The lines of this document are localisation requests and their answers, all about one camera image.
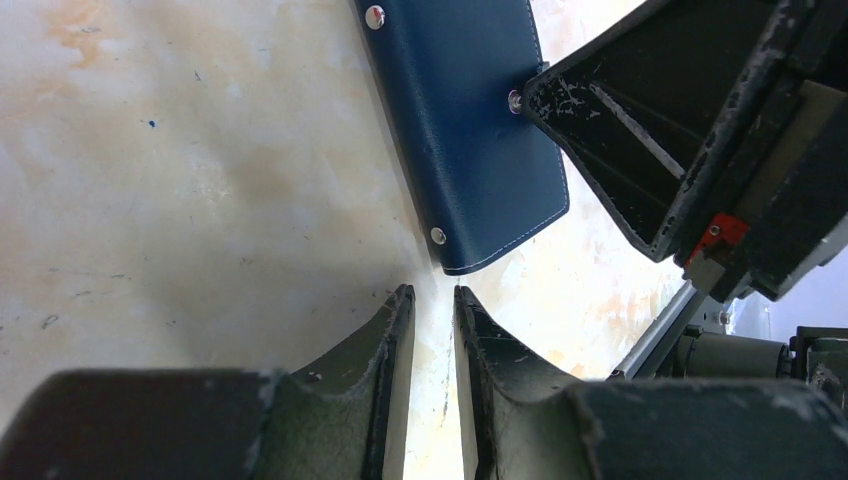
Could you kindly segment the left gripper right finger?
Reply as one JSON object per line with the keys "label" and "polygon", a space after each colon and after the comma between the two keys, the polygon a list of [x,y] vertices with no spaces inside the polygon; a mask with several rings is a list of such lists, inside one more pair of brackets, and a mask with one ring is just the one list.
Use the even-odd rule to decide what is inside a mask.
{"label": "left gripper right finger", "polygon": [[583,381],[454,291],[468,479],[843,479],[847,421],[792,380]]}

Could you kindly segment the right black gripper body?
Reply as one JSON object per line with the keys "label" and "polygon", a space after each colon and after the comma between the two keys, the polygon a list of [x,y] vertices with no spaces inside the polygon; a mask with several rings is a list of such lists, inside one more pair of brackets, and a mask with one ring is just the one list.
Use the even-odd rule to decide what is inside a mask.
{"label": "right black gripper body", "polygon": [[675,261],[715,300],[777,300],[846,246],[845,2],[776,4],[684,190]]}

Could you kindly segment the navy leather card holder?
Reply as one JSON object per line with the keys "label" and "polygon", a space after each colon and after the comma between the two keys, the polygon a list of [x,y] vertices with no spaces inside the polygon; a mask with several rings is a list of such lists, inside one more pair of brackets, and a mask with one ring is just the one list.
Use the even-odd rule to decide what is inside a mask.
{"label": "navy leather card holder", "polygon": [[360,1],[356,15],[443,271],[478,271],[564,216],[559,148],[509,98],[541,71],[527,1]]}

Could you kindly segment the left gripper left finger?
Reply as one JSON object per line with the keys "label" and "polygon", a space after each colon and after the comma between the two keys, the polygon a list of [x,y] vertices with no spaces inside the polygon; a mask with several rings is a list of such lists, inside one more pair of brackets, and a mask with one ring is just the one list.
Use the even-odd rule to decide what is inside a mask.
{"label": "left gripper left finger", "polygon": [[5,479],[398,479],[415,292],[300,370],[79,369],[24,402]]}

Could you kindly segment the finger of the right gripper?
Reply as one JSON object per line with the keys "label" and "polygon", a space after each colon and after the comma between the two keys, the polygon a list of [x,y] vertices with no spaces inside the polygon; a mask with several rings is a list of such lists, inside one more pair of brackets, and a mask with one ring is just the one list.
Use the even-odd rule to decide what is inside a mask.
{"label": "finger of the right gripper", "polygon": [[522,111],[654,262],[701,230],[811,1],[647,1],[528,81]]}

